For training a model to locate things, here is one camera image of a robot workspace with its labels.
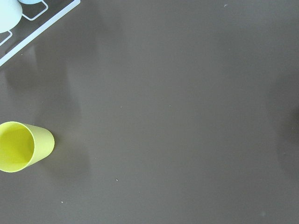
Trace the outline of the yellow plastic cup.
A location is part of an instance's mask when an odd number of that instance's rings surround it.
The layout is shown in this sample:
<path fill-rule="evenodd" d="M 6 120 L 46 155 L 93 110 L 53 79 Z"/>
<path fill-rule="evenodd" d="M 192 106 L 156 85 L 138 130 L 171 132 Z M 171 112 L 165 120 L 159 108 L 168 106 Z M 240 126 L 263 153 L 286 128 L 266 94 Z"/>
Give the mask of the yellow plastic cup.
<path fill-rule="evenodd" d="M 9 121 L 0 125 L 0 170 L 13 173 L 49 156 L 55 145 L 52 133 L 42 127 Z"/>

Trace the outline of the light blue cup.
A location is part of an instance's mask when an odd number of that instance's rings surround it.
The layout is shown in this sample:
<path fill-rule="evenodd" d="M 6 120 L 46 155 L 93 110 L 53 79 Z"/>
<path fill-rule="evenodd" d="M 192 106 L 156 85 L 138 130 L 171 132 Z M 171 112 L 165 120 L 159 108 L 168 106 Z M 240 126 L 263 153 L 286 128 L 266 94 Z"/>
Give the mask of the light blue cup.
<path fill-rule="evenodd" d="M 22 4 L 33 5 L 42 2 L 43 0 L 19 0 Z"/>

